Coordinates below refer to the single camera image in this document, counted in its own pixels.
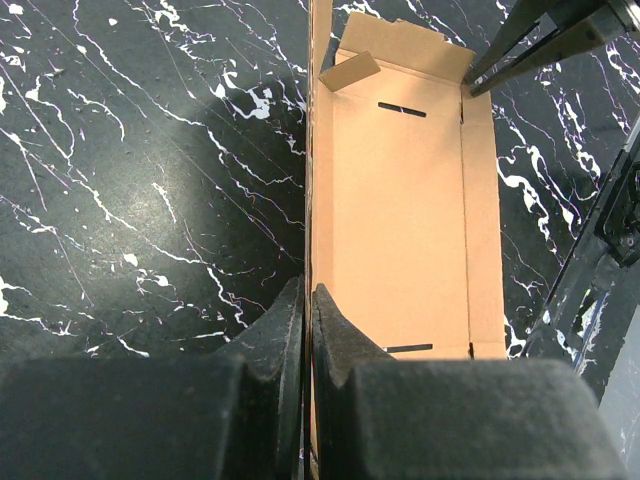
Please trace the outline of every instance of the black marble table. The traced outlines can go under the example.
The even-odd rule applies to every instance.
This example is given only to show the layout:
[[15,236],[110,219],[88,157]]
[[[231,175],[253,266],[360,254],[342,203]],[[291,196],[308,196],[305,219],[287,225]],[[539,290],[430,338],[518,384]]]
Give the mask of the black marble table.
[[[334,47],[358,10],[483,51],[510,4],[336,0]],[[0,360],[212,351],[302,273],[307,22],[307,0],[3,0]],[[512,358],[638,112],[639,51],[493,92]]]

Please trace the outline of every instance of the black slot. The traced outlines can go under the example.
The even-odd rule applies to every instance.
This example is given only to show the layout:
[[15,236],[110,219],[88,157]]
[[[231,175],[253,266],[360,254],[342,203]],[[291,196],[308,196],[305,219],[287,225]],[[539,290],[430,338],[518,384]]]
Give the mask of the black slot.
[[393,110],[394,112],[406,113],[407,115],[415,115],[416,117],[425,118],[427,116],[426,113],[421,112],[420,110],[414,110],[413,108],[407,107],[399,107],[398,105],[391,105],[390,103],[378,102],[378,106],[387,110]]
[[385,351],[387,353],[419,352],[421,350],[433,350],[433,343],[424,343],[422,345],[403,345],[400,347],[385,348]]

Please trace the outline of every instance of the cardboard edge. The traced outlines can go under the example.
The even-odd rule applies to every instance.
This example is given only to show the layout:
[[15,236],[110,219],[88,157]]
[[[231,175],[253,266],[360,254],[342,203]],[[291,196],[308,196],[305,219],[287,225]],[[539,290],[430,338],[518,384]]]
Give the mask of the cardboard edge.
[[380,65],[371,53],[362,52],[321,73],[320,81],[332,92],[337,92],[379,73],[380,70]]

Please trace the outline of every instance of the marble surface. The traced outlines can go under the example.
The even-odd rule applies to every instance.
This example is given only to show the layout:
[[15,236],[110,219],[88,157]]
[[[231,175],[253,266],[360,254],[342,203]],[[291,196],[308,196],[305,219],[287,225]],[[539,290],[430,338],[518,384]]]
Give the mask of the marble surface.
[[[358,10],[484,51],[511,4],[335,0],[333,46]],[[302,272],[307,21],[306,0],[3,0],[2,360],[211,351]],[[639,50],[493,91],[510,357],[638,112]]]

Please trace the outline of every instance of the cardboard box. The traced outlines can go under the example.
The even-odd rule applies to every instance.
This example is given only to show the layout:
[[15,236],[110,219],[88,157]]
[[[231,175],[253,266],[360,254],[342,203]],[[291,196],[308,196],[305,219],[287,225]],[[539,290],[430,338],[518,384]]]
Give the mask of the cardboard box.
[[321,72],[332,2],[311,2],[307,271],[405,358],[505,358],[489,94],[442,34],[361,13]]

